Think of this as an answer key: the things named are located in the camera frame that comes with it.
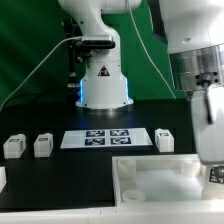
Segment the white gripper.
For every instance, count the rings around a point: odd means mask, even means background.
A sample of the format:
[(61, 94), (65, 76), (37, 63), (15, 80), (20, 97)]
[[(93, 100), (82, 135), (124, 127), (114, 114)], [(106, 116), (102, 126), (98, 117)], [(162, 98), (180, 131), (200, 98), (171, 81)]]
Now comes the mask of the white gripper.
[(191, 117), (195, 147), (202, 164), (224, 164), (224, 87), (210, 87), (208, 100), (212, 123), (208, 123), (203, 91), (193, 93)]

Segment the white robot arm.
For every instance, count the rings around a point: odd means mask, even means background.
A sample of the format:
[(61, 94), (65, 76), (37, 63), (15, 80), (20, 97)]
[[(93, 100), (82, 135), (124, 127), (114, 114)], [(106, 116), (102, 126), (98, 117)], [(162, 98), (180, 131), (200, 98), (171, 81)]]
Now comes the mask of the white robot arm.
[[(121, 72), (120, 37), (104, 14), (142, 0), (58, 0), (81, 29), (88, 49), (79, 107), (115, 110), (132, 102)], [(204, 165), (224, 164), (224, 0), (147, 0), (152, 31), (167, 45), (175, 88), (191, 95), (197, 154)]]

